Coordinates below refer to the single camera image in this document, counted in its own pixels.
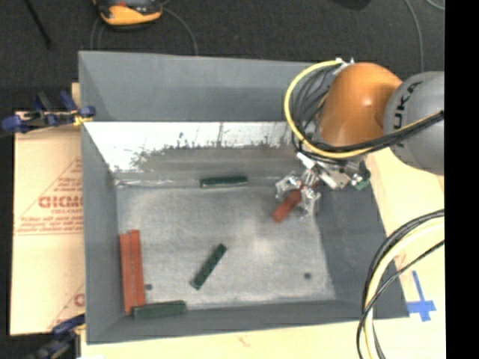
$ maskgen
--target black carpet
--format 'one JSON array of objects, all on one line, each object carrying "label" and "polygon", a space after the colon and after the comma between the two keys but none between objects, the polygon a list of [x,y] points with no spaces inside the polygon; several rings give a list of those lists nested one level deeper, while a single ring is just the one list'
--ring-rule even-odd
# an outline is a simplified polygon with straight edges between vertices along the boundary
[{"label": "black carpet", "polygon": [[[444,5],[445,0],[431,0]],[[90,0],[0,0],[0,117],[30,108],[78,78],[81,49],[280,61],[372,61],[405,79],[445,70],[445,11],[427,0],[171,0],[148,29],[120,33],[97,21]],[[184,27],[186,23],[194,39]],[[21,358],[48,336],[9,337],[12,139],[0,138],[0,358]]]}]

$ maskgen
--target bin floor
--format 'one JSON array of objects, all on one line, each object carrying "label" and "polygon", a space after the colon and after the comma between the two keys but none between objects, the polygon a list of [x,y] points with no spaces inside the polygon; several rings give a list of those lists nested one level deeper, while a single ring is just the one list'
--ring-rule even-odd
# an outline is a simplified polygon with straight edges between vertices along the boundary
[{"label": "bin floor", "polygon": [[[118,227],[139,229],[147,302],[190,309],[335,298],[314,218],[277,224],[275,188],[117,189]],[[190,284],[218,244],[227,251],[196,290]]]}]

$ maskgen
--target tripod leg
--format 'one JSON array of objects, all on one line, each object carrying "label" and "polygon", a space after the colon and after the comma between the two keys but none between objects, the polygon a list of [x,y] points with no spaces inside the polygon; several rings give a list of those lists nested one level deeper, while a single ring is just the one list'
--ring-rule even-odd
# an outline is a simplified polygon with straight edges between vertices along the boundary
[{"label": "tripod leg", "polygon": [[46,48],[51,49],[53,47],[53,41],[50,39],[49,35],[46,33],[45,28],[43,27],[42,22],[40,21],[40,18],[37,15],[37,12],[35,11],[33,5],[31,4],[30,0],[23,0],[30,11],[31,16],[33,17],[33,20],[37,24],[38,29],[40,30],[40,33],[43,36],[43,39],[45,40]]}]

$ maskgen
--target blue tape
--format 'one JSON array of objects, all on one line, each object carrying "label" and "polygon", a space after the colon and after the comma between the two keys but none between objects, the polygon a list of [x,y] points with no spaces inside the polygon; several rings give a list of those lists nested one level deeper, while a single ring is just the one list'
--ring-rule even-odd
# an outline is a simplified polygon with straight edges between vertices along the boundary
[{"label": "blue tape", "polygon": [[418,289],[419,301],[406,302],[407,310],[409,314],[418,313],[422,322],[428,322],[431,320],[430,312],[436,311],[436,306],[433,301],[426,301],[424,293],[422,292],[421,284],[419,283],[418,273],[412,272],[416,288]]}]

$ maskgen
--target blue clamp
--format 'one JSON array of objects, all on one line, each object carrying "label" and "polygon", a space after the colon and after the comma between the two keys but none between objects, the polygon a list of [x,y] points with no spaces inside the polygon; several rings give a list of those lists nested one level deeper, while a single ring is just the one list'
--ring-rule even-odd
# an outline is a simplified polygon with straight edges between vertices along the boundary
[{"label": "blue clamp", "polygon": [[57,359],[60,358],[72,345],[78,342],[79,335],[75,328],[85,323],[85,314],[74,316],[52,329],[53,340],[41,346],[36,352],[31,353],[26,359]]},{"label": "blue clamp", "polygon": [[64,111],[54,111],[48,97],[44,92],[40,92],[33,102],[33,111],[4,118],[1,121],[2,129],[10,133],[27,133],[51,126],[78,124],[91,119],[97,113],[93,106],[78,108],[71,95],[65,90],[60,92],[59,97],[65,107]]}]

